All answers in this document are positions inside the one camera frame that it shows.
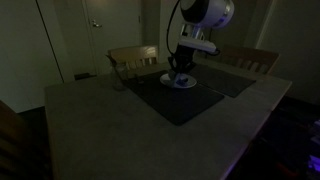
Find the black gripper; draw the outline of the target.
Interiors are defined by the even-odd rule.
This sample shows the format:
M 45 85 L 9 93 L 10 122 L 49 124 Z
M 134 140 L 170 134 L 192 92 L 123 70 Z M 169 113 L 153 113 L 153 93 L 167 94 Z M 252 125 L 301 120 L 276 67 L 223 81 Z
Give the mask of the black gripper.
M 195 66 L 193 61 L 194 49 L 182 45 L 178 45 L 176 52 L 168 57 L 168 62 L 171 67 L 169 77 L 175 78 L 177 74 L 188 73 Z

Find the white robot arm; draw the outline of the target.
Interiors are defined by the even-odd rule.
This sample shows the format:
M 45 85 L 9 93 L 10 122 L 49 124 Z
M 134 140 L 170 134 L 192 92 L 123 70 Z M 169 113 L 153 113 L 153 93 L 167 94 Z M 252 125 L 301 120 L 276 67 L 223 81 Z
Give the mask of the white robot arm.
M 169 75 L 176 77 L 178 74 L 188 73 L 196 64 L 193 55 L 196 50 L 209 55 L 218 55 L 220 50 L 213 42 L 206 40 L 203 35 L 204 28 L 220 29 L 225 27 L 233 17 L 235 6 L 232 0 L 178 0 L 171 13 L 167 27 L 170 26 L 176 9 L 179 8 L 184 19 L 176 51 L 168 51 L 170 56 Z

